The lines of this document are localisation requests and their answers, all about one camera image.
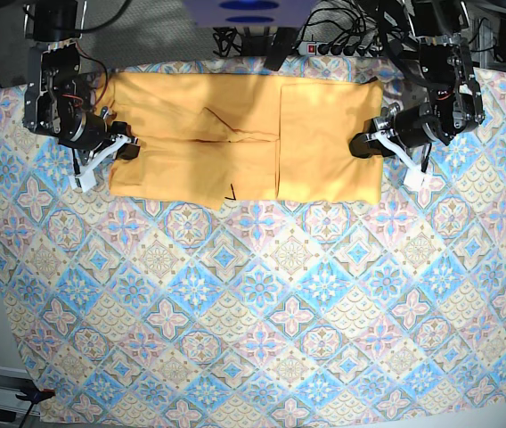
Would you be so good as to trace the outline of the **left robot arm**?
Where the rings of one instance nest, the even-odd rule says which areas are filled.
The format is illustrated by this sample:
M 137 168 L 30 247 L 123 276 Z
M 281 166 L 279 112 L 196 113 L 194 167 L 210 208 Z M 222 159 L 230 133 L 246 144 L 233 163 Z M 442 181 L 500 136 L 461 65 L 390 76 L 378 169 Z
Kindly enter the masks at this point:
M 375 21 L 382 52 L 428 98 L 403 110 L 392 103 L 349 143 L 353 156 L 397 157 L 407 168 L 404 185 L 428 186 L 435 143 L 449 145 L 486 118 L 468 40 L 462 1 L 380 1 Z

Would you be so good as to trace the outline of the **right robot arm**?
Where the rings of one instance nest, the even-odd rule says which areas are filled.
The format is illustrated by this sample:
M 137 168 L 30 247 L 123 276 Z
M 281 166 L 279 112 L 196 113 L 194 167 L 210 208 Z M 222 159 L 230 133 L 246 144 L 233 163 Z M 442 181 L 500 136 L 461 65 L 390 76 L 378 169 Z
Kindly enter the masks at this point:
M 83 60 L 102 65 L 78 46 L 91 31 L 84 24 L 86 7 L 86 1 L 33 1 L 22 6 L 24 37 L 31 42 L 23 126 L 70 148 L 70 186 L 84 193 L 95 187 L 95 169 L 109 157 L 130 161 L 140 151 L 130 125 L 117 121 L 102 103 L 110 85 L 109 69 L 102 66 L 99 95 L 94 82 L 81 73 Z

